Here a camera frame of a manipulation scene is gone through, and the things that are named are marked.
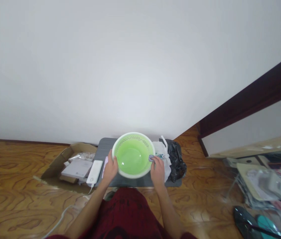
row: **black object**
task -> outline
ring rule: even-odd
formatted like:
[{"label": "black object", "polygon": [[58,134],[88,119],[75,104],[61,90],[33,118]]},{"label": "black object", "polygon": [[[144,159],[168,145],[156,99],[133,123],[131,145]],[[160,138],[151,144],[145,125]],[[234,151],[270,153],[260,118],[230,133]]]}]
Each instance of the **black object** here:
[{"label": "black object", "polygon": [[166,139],[167,142],[167,147],[168,147],[168,154],[169,154],[169,159],[171,162],[171,173],[168,177],[173,183],[176,182],[177,179],[181,179],[185,177],[186,172],[187,172],[187,166],[183,161],[183,158],[181,156],[181,148],[179,143]]},{"label": "black object", "polygon": [[260,232],[267,234],[273,238],[281,239],[280,235],[260,228],[254,217],[243,207],[235,206],[233,211],[234,222],[244,239],[263,239]]}]

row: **teal object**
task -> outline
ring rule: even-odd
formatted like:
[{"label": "teal object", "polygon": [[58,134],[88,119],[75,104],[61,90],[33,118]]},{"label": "teal object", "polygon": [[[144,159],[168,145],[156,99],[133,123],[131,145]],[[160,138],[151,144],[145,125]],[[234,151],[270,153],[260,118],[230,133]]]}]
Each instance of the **teal object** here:
[{"label": "teal object", "polygon": [[[267,218],[263,215],[259,215],[257,217],[257,223],[260,228],[267,230],[267,231],[271,231],[272,233],[275,233],[275,234],[281,236],[280,231],[269,218]],[[262,235],[263,239],[275,239],[274,237],[269,236],[265,233],[261,233],[261,235]]]}]

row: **person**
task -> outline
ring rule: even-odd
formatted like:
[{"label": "person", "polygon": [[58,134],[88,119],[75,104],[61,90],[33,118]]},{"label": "person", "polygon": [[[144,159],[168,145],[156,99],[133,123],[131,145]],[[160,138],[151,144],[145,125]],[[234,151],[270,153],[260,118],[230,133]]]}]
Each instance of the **person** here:
[{"label": "person", "polygon": [[150,176],[158,195],[164,227],[151,212],[145,197],[135,188],[120,188],[109,201],[105,192],[118,171],[117,158],[108,154],[103,179],[92,197],[64,235],[48,239],[84,238],[172,238],[195,239],[186,232],[169,198],[164,183],[164,163],[153,158]]}]

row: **plastic basket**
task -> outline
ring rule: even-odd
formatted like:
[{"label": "plastic basket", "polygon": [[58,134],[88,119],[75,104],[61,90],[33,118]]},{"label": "plastic basket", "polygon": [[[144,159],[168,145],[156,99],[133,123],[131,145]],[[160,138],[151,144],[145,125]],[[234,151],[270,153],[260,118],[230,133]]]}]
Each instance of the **plastic basket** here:
[{"label": "plastic basket", "polygon": [[112,157],[117,157],[118,173],[125,178],[141,178],[150,171],[149,155],[155,155],[152,141],[144,134],[130,132],[117,139]]}]

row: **paper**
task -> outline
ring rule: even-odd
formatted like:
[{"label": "paper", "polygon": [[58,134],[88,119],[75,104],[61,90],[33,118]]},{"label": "paper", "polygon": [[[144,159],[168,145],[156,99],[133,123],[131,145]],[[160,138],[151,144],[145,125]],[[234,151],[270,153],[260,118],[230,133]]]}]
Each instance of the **paper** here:
[{"label": "paper", "polygon": [[103,175],[104,175],[104,170],[105,170],[105,166],[106,164],[108,163],[108,157],[106,156],[105,158],[105,162],[104,162],[104,167],[103,167],[103,173],[102,173],[102,178],[103,178]]}]

